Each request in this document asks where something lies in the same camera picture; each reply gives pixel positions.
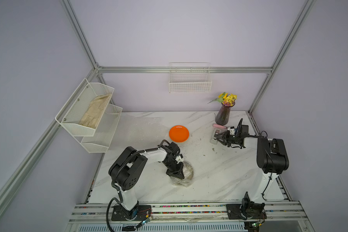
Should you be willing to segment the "aluminium front rail frame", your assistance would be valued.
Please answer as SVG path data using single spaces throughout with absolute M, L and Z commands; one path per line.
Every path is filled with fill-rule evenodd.
M 229 203 L 176 203 L 176 204 L 154 204 L 144 203 L 146 210 L 139 210 L 133 220 L 127 220 L 123 214 L 115 212 L 114 209 L 107 212 L 106 204 L 85 204 L 76 205 L 69 224 L 97 223 L 105 224 L 106 219 L 118 216 L 122 217 L 122 222 L 139 222 L 148 215 L 152 216 L 153 222 L 220 222 L 220 221 L 243 221 L 238 213 L 238 207 L 229 208 Z M 264 215 L 255 216 L 249 221 L 288 221 L 288 220 L 308 220 L 303 207 L 299 202 L 272 202 L 264 206 Z

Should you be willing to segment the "clear bubble wrap sheet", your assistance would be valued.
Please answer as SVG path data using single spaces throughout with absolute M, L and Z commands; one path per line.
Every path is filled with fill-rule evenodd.
M 137 150 L 153 148 L 166 138 L 169 128 L 161 118 L 122 116 L 111 143 L 111 148 L 133 147 Z
M 184 161 L 183 164 L 184 179 L 170 177 L 170 180 L 175 186 L 189 187 L 193 183 L 194 170 L 189 162 Z

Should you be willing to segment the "orange dinner plate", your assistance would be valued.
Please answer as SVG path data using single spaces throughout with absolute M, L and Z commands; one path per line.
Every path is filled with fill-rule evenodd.
M 189 130 L 182 125 L 173 126 L 169 130 L 169 137 L 175 143 L 183 143 L 189 138 Z

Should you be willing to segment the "white mesh shelf bin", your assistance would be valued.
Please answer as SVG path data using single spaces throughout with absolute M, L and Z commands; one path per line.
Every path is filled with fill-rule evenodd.
M 94 136 L 113 93 L 110 86 L 84 79 L 55 120 L 71 136 Z
M 108 104 L 95 134 L 92 137 L 84 137 L 81 140 L 82 147 L 88 153 L 105 153 L 108 151 L 116 132 L 122 109 L 119 106 Z

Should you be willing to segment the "beige cloth in bin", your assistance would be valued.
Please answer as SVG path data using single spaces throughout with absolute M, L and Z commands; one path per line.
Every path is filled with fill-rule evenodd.
M 96 129 L 111 96 L 112 94 L 110 93 L 94 98 L 86 113 L 82 116 L 79 124 L 88 128 Z

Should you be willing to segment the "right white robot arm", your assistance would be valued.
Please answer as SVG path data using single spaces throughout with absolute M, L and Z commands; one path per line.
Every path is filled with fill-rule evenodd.
M 263 216 L 264 207 L 267 202 L 267 194 L 283 171 L 289 168 L 289 159 L 282 139 L 267 138 L 261 135 L 251 135 L 243 120 L 239 121 L 236 127 L 225 127 L 214 124 L 212 141 L 221 143 L 228 148 L 246 148 L 247 139 L 256 139 L 256 163 L 259 168 L 252 188 L 245 193 L 239 209 L 231 209 L 228 206 L 229 214 L 243 220 Z

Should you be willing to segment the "purple glass vase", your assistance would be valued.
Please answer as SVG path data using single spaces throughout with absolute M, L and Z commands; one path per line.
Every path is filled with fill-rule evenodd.
M 215 122 L 218 125 L 224 126 L 229 121 L 229 116 L 231 108 L 235 105 L 235 102 L 232 103 L 222 103 L 221 108 L 218 111 L 218 114 L 215 117 Z

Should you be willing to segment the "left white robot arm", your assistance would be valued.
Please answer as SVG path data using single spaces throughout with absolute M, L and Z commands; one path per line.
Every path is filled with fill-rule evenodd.
M 185 179 L 184 158 L 179 146 L 174 142 L 162 140 L 155 148 L 136 150 L 127 147 L 109 168 L 111 186 L 118 192 L 122 208 L 128 212 L 134 211 L 139 203 L 133 191 L 145 166 L 160 162 L 167 168 L 166 175 L 179 180 Z

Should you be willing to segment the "yellow artificial flowers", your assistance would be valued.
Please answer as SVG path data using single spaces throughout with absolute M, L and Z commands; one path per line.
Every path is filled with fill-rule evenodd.
M 211 100 L 210 103 L 219 102 L 226 107 L 233 107 L 235 105 L 236 100 L 237 95 L 224 92 L 220 94 L 217 98 Z

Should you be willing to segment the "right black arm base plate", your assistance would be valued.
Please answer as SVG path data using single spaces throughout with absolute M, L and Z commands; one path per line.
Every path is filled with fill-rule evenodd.
M 226 211 L 229 219 L 265 219 L 265 203 L 243 206 L 242 204 L 227 204 Z

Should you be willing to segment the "yellow patterned dinner plate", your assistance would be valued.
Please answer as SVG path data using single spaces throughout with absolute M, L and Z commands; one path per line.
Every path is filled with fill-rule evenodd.
M 183 167 L 183 174 L 184 174 L 184 179 L 180 180 L 179 184 L 185 187 L 188 187 L 192 184 L 193 182 L 193 176 L 194 176 L 194 171 L 193 167 L 189 162 L 184 162 L 184 167 Z

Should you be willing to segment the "upper white mesh shelf bin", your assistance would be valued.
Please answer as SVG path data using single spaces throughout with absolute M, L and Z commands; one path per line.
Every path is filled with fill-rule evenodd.
M 113 93 L 110 86 L 84 79 L 55 120 L 71 136 L 94 136 Z

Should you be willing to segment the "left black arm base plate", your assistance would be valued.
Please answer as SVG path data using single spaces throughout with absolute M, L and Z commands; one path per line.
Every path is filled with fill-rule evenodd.
M 150 205 L 138 205 L 131 211 L 126 210 L 120 205 L 114 206 L 110 219 L 112 221 L 143 221 L 152 212 Z

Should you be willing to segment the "lower white mesh shelf bin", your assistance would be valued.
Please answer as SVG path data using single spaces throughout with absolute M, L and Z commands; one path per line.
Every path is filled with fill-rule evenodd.
M 108 151 L 116 132 L 122 109 L 119 106 L 108 104 L 95 134 L 92 137 L 84 137 L 81 140 L 82 147 L 88 153 L 105 153 Z

